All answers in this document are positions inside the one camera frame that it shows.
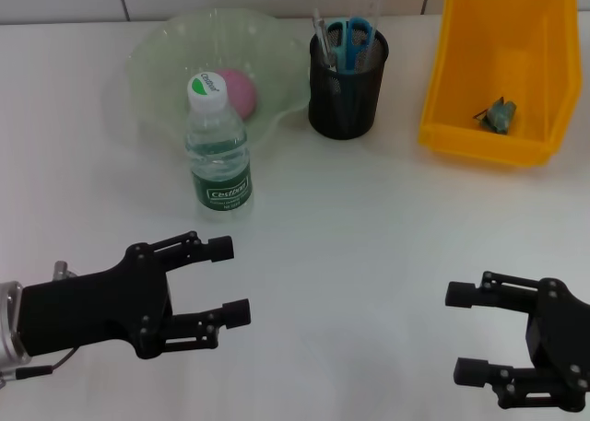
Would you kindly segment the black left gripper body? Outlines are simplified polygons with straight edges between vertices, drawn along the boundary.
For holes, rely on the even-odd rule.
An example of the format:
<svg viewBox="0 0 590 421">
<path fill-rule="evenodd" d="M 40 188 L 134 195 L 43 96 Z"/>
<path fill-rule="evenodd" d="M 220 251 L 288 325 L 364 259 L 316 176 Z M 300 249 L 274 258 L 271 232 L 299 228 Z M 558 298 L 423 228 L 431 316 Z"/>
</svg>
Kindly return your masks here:
<svg viewBox="0 0 590 421">
<path fill-rule="evenodd" d="M 159 330 L 170 315 L 166 271 L 142 243 L 106 271 L 25 287 L 18 334 L 32 357 L 122 340 L 151 359 L 164 350 Z"/>
</svg>

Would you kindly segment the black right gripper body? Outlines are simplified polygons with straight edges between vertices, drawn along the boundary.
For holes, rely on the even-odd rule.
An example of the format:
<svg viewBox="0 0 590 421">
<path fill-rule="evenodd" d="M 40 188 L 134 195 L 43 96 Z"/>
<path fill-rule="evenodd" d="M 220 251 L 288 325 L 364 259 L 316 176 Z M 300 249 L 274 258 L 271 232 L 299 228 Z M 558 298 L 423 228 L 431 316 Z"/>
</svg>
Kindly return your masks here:
<svg viewBox="0 0 590 421">
<path fill-rule="evenodd" d="M 589 305 L 560 280 L 541 279 L 525 339 L 536 390 L 564 411 L 582 411 L 589 392 Z"/>
</svg>

